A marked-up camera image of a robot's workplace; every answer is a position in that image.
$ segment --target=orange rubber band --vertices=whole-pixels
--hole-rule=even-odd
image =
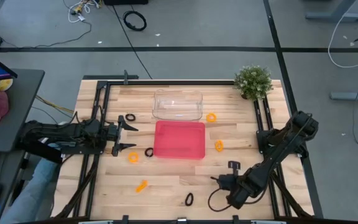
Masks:
[[[208,122],[215,122],[216,121],[216,115],[214,113],[209,113],[206,115],[206,120]]]
[[[136,188],[136,192],[141,192],[143,189],[145,189],[145,187],[147,187],[147,184],[147,180],[142,180],[142,183]]]
[[[136,152],[131,152],[128,155],[129,162],[135,163],[139,160],[139,155]]]
[[[215,142],[215,149],[218,151],[218,152],[221,152],[223,150],[223,142],[222,140],[217,140]]]

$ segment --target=red plastic tray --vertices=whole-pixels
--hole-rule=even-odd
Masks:
[[[202,159],[205,156],[205,124],[157,121],[153,153],[157,157]]]

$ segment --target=white cable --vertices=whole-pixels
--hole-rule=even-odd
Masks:
[[[337,64],[336,62],[334,62],[332,56],[331,56],[331,53],[329,51],[329,49],[331,48],[331,44],[333,42],[333,39],[334,39],[334,35],[335,35],[335,32],[336,32],[336,29],[338,28],[338,25],[341,23],[341,21],[343,20],[343,17],[345,17],[345,15],[347,14],[347,12],[349,12],[349,10],[351,9],[351,7],[349,7],[349,9],[342,15],[341,19],[338,21],[338,23],[336,24],[335,26],[335,29],[334,29],[334,32],[333,32],[333,35],[331,36],[331,40],[329,41],[329,45],[328,45],[328,56],[329,58],[331,59],[331,61],[333,62],[334,65],[338,66],[339,68],[354,68],[354,67],[358,67],[358,65],[350,65],[350,66],[345,66],[345,65],[339,65]]]
[[[81,19],[77,19],[77,20],[75,20],[75,21],[72,21],[72,20],[70,19],[70,15],[71,15],[71,9],[72,9],[74,6],[77,6],[77,5],[81,4],[82,2],[83,2],[83,1],[81,0],[79,3],[70,6],[70,8],[68,9],[68,21],[69,21],[69,22],[75,23],[75,22],[81,21]],[[94,6],[94,4],[93,4],[93,3],[90,3],[90,2],[85,3],[85,5],[84,5],[83,8],[85,9],[85,12],[89,14],[89,13],[91,12],[91,9],[90,9],[90,7],[89,7],[88,5]]]

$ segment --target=floor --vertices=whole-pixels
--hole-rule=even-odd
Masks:
[[[65,2],[72,5],[77,1]],[[358,220],[358,145],[352,135],[354,104],[329,99],[331,91],[357,91],[358,67],[339,68],[321,51],[328,47],[335,24],[305,19],[306,11],[332,11],[339,2],[269,1],[297,108],[313,113],[320,123],[319,133],[307,145],[324,217]],[[150,50],[138,54],[153,78],[232,78],[243,65],[250,64],[268,67],[273,79],[283,80],[285,76],[274,51],[263,1],[150,0],[148,5],[134,7],[145,16],[148,26],[143,32],[126,28],[127,33],[135,47]],[[130,7],[116,9],[121,16]],[[358,1],[350,12],[358,12]],[[90,14],[84,16],[92,24],[92,31],[80,40],[55,45],[49,52],[35,49],[0,53],[0,61],[10,68],[45,70],[38,94],[70,109],[75,107],[83,75],[120,75],[127,70],[148,78],[134,53],[128,50],[129,43],[111,11],[91,7]],[[135,19],[131,22],[140,24]],[[88,29],[87,24],[68,22],[62,1],[0,0],[0,35],[19,47],[73,39]],[[351,46],[356,38],[358,22],[338,27],[332,47],[345,52],[333,54],[337,63],[358,63],[358,52],[349,53],[358,47],[358,42]],[[214,46],[223,48],[158,50]],[[224,48],[232,46],[245,48]],[[34,106],[48,111],[58,122],[67,120],[38,101]],[[30,112],[29,119],[51,122],[37,110]],[[358,102],[354,121],[358,138]]]

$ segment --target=desk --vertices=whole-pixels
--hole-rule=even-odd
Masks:
[[[91,116],[97,82],[97,80],[81,82],[75,108],[80,119]],[[289,114],[280,80],[274,80],[273,87],[274,89],[268,94],[268,101],[273,125],[280,129],[288,121]],[[156,90],[202,92],[203,117],[200,122],[206,125],[204,159],[193,161],[144,156],[145,149],[154,145],[157,119],[152,115],[152,103]],[[249,100],[243,100],[238,90],[234,90],[231,85],[112,86],[106,120],[116,121],[120,114],[127,113],[136,115],[136,121],[128,121],[128,124],[139,131],[123,131],[120,142],[137,145],[113,157],[111,155],[113,142],[108,142],[99,162],[91,212],[92,220],[121,220],[123,215],[129,215],[130,220],[175,220],[178,217],[186,217],[190,220],[231,220],[233,215],[238,215],[241,220],[273,218],[269,192],[259,203],[244,205],[240,210],[229,208],[216,213],[207,205],[210,193],[218,188],[217,183],[209,177],[231,173],[232,170],[227,168],[228,161],[241,162],[242,169],[239,171],[241,174],[250,166],[262,161],[255,136],[258,127],[254,104]],[[208,113],[216,114],[215,123],[206,122],[205,117]],[[264,126],[267,127],[264,114],[262,119]],[[218,152],[214,148],[217,139],[224,142],[223,152]],[[128,161],[130,152],[139,154],[137,164]],[[60,169],[52,216],[62,210],[75,192],[82,158],[81,155],[73,156]],[[300,159],[296,155],[290,155],[282,162],[282,166],[287,188],[298,203],[308,213],[313,214]],[[136,193],[135,188],[142,180],[148,180],[149,186],[141,193]],[[280,213],[284,215],[281,196],[279,191],[276,191]],[[185,198],[190,192],[194,195],[194,202],[192,206],[186,207]],[[224,196],[227,194],[228,192],[223,191],[216,193],[211,205],[215,209],[225,207],[227,203]],[[80,215],[84,214],[84,209],[83,200]]]
[[[16,136],[27,118],[45,73],[42,70],[12,70],[17,73],[18,78],[6,92],[9,99],[9,112],[0,122],[0,151],[4,151],[0,152],[0,183],[3,185],[0,217],[16,183],[25,154],[23,150],[14,150]]]

